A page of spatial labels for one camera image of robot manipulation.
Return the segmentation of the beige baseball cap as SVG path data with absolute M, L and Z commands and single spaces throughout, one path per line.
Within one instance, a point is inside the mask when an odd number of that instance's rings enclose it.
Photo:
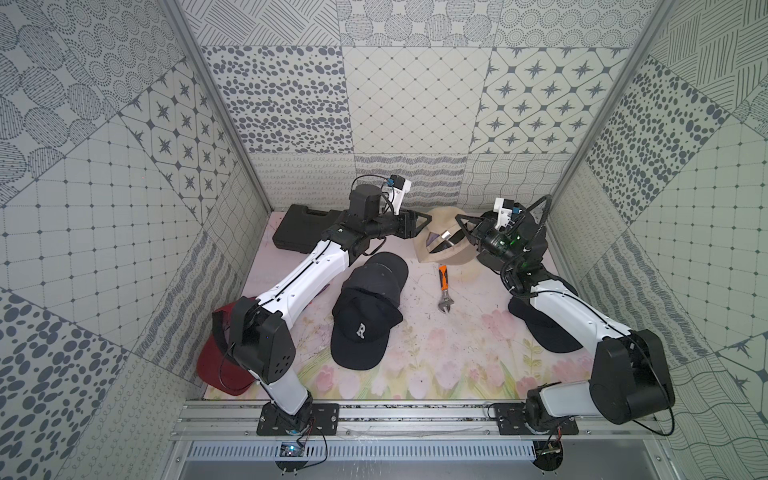
M 435 263 L 446 266 L 464 265 L 478 256 L 474 246 L 454 245 L 452 237 L 462 231 L 455 220 L 457 214 L 466 214 L 455 206 L 436 207 L 428 211 L 431 223 L 413 239 L 417 259 L 420 263 Z

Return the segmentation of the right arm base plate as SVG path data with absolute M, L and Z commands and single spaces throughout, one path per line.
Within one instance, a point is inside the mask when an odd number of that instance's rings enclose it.
M 489 417 L 497 424 L 500 435 L 577 435 L 579 427 L 574 417 L 553 417 L 534 403 L 493 403 Z

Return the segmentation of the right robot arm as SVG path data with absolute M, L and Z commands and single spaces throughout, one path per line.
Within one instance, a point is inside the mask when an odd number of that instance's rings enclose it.
M 548 248 L 543 223 L 524 207 L 503 202 L 496 216 L 455 217 L 479 260 L 497 273 L 510 294 L 510 313 L 552 353 L 585 350 L 588 379 L 557 381 L 529 390 L 528 428 L 550 433 L 575 416 L 600 416 L 622 425 L 670 412 L 675 393 L 658 335 L 626 326 L 581 299 L 575 288 L 543 264 Z

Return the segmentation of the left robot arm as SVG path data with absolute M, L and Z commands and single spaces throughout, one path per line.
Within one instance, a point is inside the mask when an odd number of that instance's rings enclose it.
M 350 275 L 332 309 L 332 357 L 356 371 L 382 360 L 391 330 L 403 320 L 400 299 L 409 269 L 400 256 L 369 246 L 390 236 L 414 238 L 430 223 L 429 215 L 402 208 L 410 189 L 410 181 L 400 175 L 391 175 L 383 186 L 354 187 L 348 208 L 293 271 L 270 290 L 234 303 L 225 350 L 268 393 L 265 417 L 279 430 L 298 434 L 316 424 L 312 396 L 292 368 L 291 328 L 344 271 Z

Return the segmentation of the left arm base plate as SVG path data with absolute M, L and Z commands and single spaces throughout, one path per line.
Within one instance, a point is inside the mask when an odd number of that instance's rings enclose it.
M 296 414 L 288 414 L 275 402 L 263 406 L 257 426 L 258 436 L 299 435 L 313 433 L 335 436 L 340 416 L 337 403 L 306 402 Z

